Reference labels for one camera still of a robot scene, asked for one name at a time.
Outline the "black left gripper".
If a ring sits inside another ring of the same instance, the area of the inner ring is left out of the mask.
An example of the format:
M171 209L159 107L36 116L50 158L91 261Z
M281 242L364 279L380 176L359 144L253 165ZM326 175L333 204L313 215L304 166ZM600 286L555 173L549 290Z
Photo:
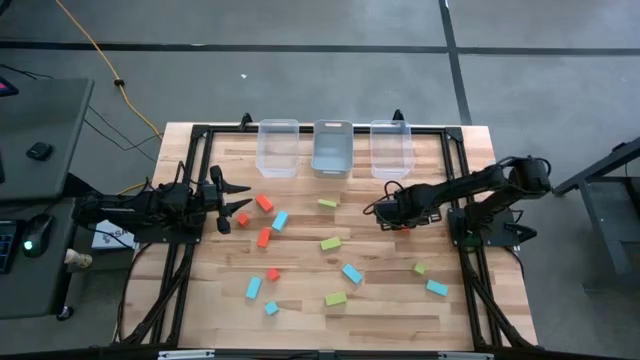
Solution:
M222 170L218 165L214 165L210 168L210 177L212 180L212 184L215 184L218 187L221 200L219 210L217 211L217 229L221 234L229 234L231 232L229 218L243 206L249 204L251 202L251 199L243 199L240 201L227 203L224 199L224 195L246 192L250 190L250 187L227 183L223 177Z

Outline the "clear plastic bin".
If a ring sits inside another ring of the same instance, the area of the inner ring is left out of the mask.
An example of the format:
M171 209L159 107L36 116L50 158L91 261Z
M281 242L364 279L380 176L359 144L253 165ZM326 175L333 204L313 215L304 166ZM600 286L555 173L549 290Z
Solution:
M297 174L299 122L263 119L259 123L256 167L266 178L292 178Z
M411 125L404 120L375 120L370 124L371 174L399 180L414 167Z

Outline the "grey plastic bin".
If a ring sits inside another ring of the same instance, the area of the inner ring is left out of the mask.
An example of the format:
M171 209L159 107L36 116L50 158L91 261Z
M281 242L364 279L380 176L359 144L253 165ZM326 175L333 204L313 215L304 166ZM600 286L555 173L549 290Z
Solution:
M353 167L354 128L349 121L318 120L313 124L311 168L319 178L347 178Z

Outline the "white printed booklet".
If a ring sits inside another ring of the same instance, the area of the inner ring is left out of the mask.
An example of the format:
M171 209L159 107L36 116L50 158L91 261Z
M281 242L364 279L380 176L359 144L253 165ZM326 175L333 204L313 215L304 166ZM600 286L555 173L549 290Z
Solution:
M138 245L132 233L104 220L96 225L91 248L96 250L113 250L132 248Z

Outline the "black desk leg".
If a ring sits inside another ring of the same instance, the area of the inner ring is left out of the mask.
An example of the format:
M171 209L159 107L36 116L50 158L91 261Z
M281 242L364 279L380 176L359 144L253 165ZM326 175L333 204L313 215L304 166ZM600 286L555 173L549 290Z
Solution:
M104 197L104 194L73 173L68 172L64 181L61 197L87 200L101 199Z

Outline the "beige crumpled object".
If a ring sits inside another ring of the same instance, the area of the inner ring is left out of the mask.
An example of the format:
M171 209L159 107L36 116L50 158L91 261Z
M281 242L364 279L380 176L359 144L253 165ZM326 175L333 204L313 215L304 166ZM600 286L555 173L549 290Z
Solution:
M89 254L79 253L74 249L68 248L65 253L64 263L80 269L86 269L92 265L93 258Z

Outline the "black computer mouse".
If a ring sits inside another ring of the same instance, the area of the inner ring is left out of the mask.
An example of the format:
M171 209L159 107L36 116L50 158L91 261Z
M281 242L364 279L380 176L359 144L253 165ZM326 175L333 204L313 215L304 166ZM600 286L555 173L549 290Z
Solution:
M35 215L26 223L21 238L21 250L24 256L37 258L48 250L54 222L52 215L42 213Z

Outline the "small black puck device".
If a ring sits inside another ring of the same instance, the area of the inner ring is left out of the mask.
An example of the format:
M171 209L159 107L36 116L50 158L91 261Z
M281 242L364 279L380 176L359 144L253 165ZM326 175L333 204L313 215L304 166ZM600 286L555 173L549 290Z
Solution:
M53 152L53 145L45 142L36 142L25 152L25 155L32 160L47 161Z

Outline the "dark grey desk top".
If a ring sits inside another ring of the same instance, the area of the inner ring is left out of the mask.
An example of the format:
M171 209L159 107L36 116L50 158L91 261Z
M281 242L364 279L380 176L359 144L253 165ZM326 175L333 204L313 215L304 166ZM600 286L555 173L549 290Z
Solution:
M0 320L56 317L64 306L72 307L67 303L71 274L64 258L75 238L74 208L75 201L70 198L58 203L45 201L0 207L0 220L21 221L20 240L10 272L0 274ZM52 215L55 220L49 247L42 256L28 258L21 250L23 230L32 217L41 213Z
M61 197L94 88L86 78L20 80L0 97L0 202ZM54 146L47 161L28 158L36 142Z

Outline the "black crossbar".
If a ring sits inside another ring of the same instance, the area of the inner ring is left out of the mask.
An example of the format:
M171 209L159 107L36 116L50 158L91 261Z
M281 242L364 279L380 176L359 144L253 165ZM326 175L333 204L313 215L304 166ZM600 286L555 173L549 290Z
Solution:
M0 355L0 360L157 360L161 351L179 349L167 344L112 345L107 347ZM439 352L478 352L493 354L495 360L630 360L619 357L573 354L541 348L486 347L479 351L400 351L400 350L214 350L213 360L438 360Z

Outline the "black keyboard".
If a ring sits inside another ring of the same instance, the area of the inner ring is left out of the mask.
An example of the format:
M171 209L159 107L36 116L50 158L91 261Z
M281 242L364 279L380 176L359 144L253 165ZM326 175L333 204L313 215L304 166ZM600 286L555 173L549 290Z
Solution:
M10 272L20 232L20 220L0 220L0 274Z

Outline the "black aluminium table frame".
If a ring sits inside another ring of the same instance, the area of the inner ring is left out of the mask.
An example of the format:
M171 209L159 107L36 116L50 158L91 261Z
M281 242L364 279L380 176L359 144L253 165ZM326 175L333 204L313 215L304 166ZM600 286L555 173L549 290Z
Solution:
M354 166L347 178L319 178L311 168L312 137L299 139L299 167L293 178L266 178L256 168L257 125L240 132L233 124L170 123L166 127L154 179L173 178L178 163L199 169L203 158L222 168L231 183L249 186L242 199L246 227L219 233L214 218L195 246L187 289L169 301L162 334L169 337L181 317L182 348L285 350L459 350L473 346L459 253L448 225L438 222L409 234L382 231L363 213L394 185L371 174L370 138L354 140ZM274 209L256 203L266 195ZM322 206L318 199L338 203ZM271 225L288 213L282 232ZM256 245L262 228L272 229L267 248ZM323 251L323 240L341 246ZM416 263L425 275L413 271ZM343 273L353 265L363 276L352 283ZM267 278L276 268L280 277ZM251 277L263 279L258 297L245 292ZM429 279L448 286L439 296ZM325 296L344 291L347 302L328 307ZM269 316L265 305L276 302Z

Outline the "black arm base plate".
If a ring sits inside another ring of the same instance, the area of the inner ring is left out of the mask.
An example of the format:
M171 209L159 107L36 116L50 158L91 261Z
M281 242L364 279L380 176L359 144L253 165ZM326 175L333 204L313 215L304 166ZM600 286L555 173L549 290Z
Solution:
M138 243L195 244L200 241L207 219L204 211L168 206L145 215L132 233Z
M495 215L491 220L472 224L463 209L449 209L447 221L452 242L464 248L480 246L507 247L518 244L518 235L508 227L514 223L513 212L508 209Z

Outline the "silver metal bracket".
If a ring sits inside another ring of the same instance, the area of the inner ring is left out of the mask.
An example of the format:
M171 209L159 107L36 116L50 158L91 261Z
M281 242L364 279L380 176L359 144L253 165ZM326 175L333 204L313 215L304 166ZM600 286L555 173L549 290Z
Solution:
M158 353L157 360L213 360L214 350L172 350Z
M478 352L439 352L438 360L495 360L493 354Z

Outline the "black side table frame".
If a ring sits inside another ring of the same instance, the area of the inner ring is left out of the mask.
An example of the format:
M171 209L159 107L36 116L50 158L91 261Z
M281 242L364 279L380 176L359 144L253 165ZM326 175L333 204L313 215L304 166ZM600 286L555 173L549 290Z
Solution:
M592 228L604 244L612 271L585 282L587 292L640 290L640 175L613 176L640 159L640 137L623 142L606 157L578 172L553 189L561 197L581 193Z

